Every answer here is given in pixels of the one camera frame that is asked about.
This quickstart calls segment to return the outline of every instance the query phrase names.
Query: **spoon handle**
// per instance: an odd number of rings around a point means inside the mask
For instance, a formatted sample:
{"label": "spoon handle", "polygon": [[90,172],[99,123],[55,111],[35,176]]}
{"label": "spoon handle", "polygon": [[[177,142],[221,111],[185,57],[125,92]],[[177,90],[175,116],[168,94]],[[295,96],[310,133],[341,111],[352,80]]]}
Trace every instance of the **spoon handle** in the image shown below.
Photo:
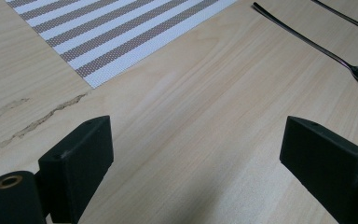
{"label": "spoon handle", "polygon": [[321,7],[324,7],[325,9],[327,9],[327,10],[333,12],[334,14],[336,14],[336,15],[338,15],[339,17],[343,18],[344,20],[350,21],[351,23],[353,23],[353,24],[355,24],[355,25],[358,26],[358,21],[356,21],[356,20],[354,20],[354,19],[352,19],[352,18],[350,18],[350,17],[345,16],[344,14],[342,14],[342,13],[336,11],[335,9],[333,9],[333,8],[331,8],[331,7],[327,6],[327,5],[325,5],[324,3],[322,3],[322,2],[320,2],[320,1],[318,1],[318,0],[311,0],[311,1],[314,2],[314,3],[316,3],[316,4],[318,4],[318,5],[321,6]]}
{"label": "spoon handle", "polygon": [[319,51],[321,51],[322,53],[324,53],[325,55],[329,56],[330,58],[336,60],[337,62],[341,63],[342,65],[344,65],[345,67],[347,67],[348,69],[351,70],[351,65],[348,64],[347,62],[345,62],[343,59],[341,59],[340,57],[338,57],[336,54],[328,51],[327,49],[322,48],[321,46],[317,45],[316,43],[314,43],[313,41],[311,41],[310,39],[306,38],[305,36],[301,35],[300,33],[298,33],[297,31],[295,31],[294,29],[290,28],[289,26],[287,26],[286,24],[284,24],[282,21],[278,20],[277,18],[275,18],[274,16],[272,16],[269,12],[267,12],[264,8],[262,8],[260,5],[258,5],[256,2],[254,2],[254,9],[257,10],[259,13],[261,13],[263,16],[267,17],[269,20],[277,23],[279,26],[281,26],[283,29],[285,29],[286,31],[288,31],[290,34],[297,36],[298,38],[302,39],[303,41],[305,41],[306,43],[308,43],[309,45],[313,46],[314,48],[318,49]]}

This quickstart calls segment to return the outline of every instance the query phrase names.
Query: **tabletop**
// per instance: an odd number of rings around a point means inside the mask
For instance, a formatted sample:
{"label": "tabletop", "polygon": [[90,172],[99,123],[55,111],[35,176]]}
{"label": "tabletop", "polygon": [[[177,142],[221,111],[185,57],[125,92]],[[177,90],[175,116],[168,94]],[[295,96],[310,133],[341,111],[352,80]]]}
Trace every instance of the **tabletop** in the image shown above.
{"label": "tabletop", "polygon": [[[358,20],[358,1],[324,2]],[[0,0],[0,175],[35,173],[80,123],[109,115],[115,161],[80,223],[337,223],[279,154],[288,116],[358,145],[358,82],[252,3],[93,89]],[[358,65],[358,27],[310,0],[258,3]]]}

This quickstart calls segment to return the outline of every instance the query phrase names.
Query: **placemat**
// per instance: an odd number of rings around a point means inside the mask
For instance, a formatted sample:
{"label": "placemat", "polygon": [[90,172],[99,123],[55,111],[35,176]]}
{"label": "placemat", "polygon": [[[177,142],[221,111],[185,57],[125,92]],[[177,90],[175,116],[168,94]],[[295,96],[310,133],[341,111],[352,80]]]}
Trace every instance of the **placemat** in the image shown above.
{"label": "placemat", "polygon": [[92,88],[236,0],[6,0]]}

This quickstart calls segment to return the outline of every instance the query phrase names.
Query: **white stripe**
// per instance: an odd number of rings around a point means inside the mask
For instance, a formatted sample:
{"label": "white stripe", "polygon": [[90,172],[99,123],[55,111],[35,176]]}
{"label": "white stripe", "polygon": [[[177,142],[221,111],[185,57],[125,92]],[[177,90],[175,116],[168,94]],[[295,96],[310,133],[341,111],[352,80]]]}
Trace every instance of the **white stripe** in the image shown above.
{"label": "white stripe", "polygon": [[27,5],[24,6],[20,6],[20,7],[15,7],[14,10],[16,10],[19,14],[23,14],[25,12],[46,6],[48,4],[54,3],[54,2],[58,2],[60,0],[51,0],[51,1],[47,1],[47,0],[37,0],[34,1],[32,3],[29,3]]}
{"label": "white stripe", "polygon": [[143,24],[139,25],[138,27],[135,27],[134,29],[126,32],[123,35],[120,35],[101,46],[92,49],[91,51],[73,59],[71,62],[68,62],[74,69],[77,69],[81,66],[83,66],[86,63],[92,62],[98,57],[104,55],[105,53],[109,52],[112,49],[117,48],[118,46],[128,42],[129,40],[135,38],[138,35],[143,34],[144,32],[152,29],[153,27],[169,20],[170,18],[176,16],[177,14],[187,10],[190,7],[195,6],[202,0],[190,0],[187,2],[184,2],[183,4],[174,7],[161,15],[155,17],[154,19],[144,22]]}
{"label": "white stripe", "polygon": [[184,34],[185,32],[197,26],[199,23],[212,17],[215,13],[219,12],[225,7],[228,7],[235,1],[236,0],[218,1],[217,3],[203,9],[194,16],[188,18],[187,20],[182,21],[179,24],[173,26],[171,29],[165,31],[164,33],[147,41],[138,48],[123,55],[117,60],[86,76],[84,79],[91,85],[92,88],[97,88],[105,81],[109,80],[112,77],[115,77],[116,75],[123,72],[135,63],[139,62],[149,54],[162,48],[164,45],[168,44],[179,35]]}
{"label": "white stripe", "polygon": [[113,30],[114,28],[118,27],[119,25],[122,25],[126,23],[127,21],[131,21],[134,18],[138,17],[139,15],[143,15],[146,12],[152,10],[155,7],[159,7],[167,2],[170,2],[172,0],[160,0],[160,1],[153,1],[149,4],[146,4],[142,7],[138,7],[137,9],[122,15],[110,22],[107,22],[99,27],[96,27],[92,30],[87,31],[86,33],[82,35],[78,35],[77,37],[74,37],[58,46],[56,46],[54,49],[62,54],[70,49],[73,49],[89,40],[91,40],[94,37],[97,37],[99,35],[102,35],[110,30]]}
{"label": "white stripe", "polygon": [[82,8],[82,7],[85,7],[85,6],[88,6],[90,4],[92,4],[93,2],[91,2],[90,0],[81,0],[81,1],[78,1],[78,2],[75,2],[71,5],[68,5],[66,7],[61,7],[61,8],[58,8],[54,11],[50,11],[46,14],[43,14],[43,15],[40,15],[38,17],[35,17],[35,18],[32,18],[30,20],[28,20],[27,22],[31,25],[31,26],[37,26],[43,22],[46,22],[46,21],[51,21],[53,19],[56,19],[62,15],[65,15],[65,14],[68,14],[72,11],[75,11],[79,8]]}
{"label": "white stripe", "polygon": [[74,20],[68,21],[62,25],[56,26],[50,30],[47,30],[43,33],[40,33],[40,35],[48,40],[51,39],[52,37],[56,36],[56,35],[60,35],[62,33],[65,33],[66,31],[69,31],[73,28],[76,28],[77,26],[87,23],[89,21],[95,20],[97,18],[100,18],[101,16],[114,11],[115,9],[121,8],[126,6],[127,4],[134,2],[136,0],[120,0],[117,1],[113,4],[110,4],[109,6],[106,7],[102,7],[98,10],[92,11],[89,14],[86,14],[84,16],[78,17]]}

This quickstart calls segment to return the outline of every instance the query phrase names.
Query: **spoon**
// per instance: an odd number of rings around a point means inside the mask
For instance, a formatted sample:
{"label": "spoon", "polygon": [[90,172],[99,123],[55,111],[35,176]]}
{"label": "spoon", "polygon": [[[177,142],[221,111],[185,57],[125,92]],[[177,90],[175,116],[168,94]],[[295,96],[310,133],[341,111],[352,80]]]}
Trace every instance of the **spoon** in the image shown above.
{"label": "spoon", "polygon": [[329,10],[329,11],[335,13],[335,14],[338,15],[339,17],[341,17],[341,18],[343,18],[343,19],[345,19],[345,20],[347,20],[347,21],[350,21],[351,23],[353,23],[353,24],[355,24],[355,25],[358,26],[358,21],[356,21],[356,20],[354,20],[354,19],[352,19],[352,18],[349,18],[349,17],[345,16],[344,14],[342,14],[342,13],[336,11],[335,9],[333,9],[333,8],[331,8],[331,7],[329,7],[329,6],[325,5],[325,4],[323,4],[323,3],[321,3],[321,2],[318,1],[318,0],[311,0],[311,1],[314,2],[314,3],[316,3],[316,4],[318,4],[319,6],[324,7],[325,9],[327,9],[327,10]]}
{"label": "spoon", "polygon": [[264,8],[262,8],[256,2],[254,2],[254,9],[257,10],[259,13],[261,13],[263,16],[265,16],[268,19],[270,19],[271,21],[277,23],[279,26],[281,26],[283,29],[285,29],[286,31],[288,31],[292,35],[295,35],[296,37],[302,39],[303,41],[305,41],[309,45],[313,46],[314,48],[316,48],[319,51],[321,51],[322,53],[324,53],[325,55],[329,56],[330,58],[336,60],[337,62],[339,62],[342,65],[344,65],[345,67],[347,67],[351,71],[351,73],[353,74],[354,78],[356,78],[356,80],[358,80],[358,66],[350,65],[349,63],[345,62],[343,59],[339,58],[336,54],[334,54],[334,53],[328,51],[327,49],[324,49],[321,46],[317,45],[316,43],[312,42],[311,40],[309,40],[305,36],[301,35],[297,31],[293,30],[292,28],[290,28],[289,26],[287,26],[286,24],[284,24],[283,22],[281,22],[280,20],[278,20],[277,18],[272,16],[269,12],[267,12]]}

